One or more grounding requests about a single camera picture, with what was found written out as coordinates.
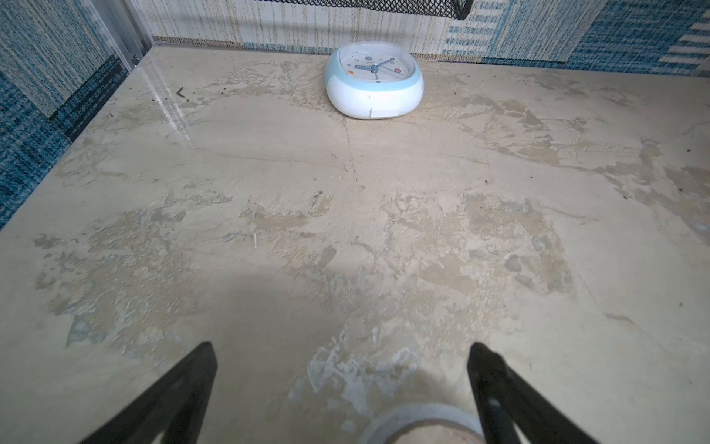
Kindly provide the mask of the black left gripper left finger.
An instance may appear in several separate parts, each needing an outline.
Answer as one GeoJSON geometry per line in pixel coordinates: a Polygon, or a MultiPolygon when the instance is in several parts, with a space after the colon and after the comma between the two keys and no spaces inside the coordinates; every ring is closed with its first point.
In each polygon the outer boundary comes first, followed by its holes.
{"type": "Polygon", "coordinates": [[[216,379],[211,342],[202,342],[84,443],[195,443],[216,379]]]}

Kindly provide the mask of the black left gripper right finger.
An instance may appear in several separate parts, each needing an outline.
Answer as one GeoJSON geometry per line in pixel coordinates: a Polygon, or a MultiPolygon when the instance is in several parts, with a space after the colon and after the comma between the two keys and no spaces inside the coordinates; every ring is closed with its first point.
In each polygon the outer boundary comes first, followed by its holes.
{"type": "Polygon", "coordinates": [[[482,342],[470,349],[467,371],[487,443],[594,443],[482,342]]]}

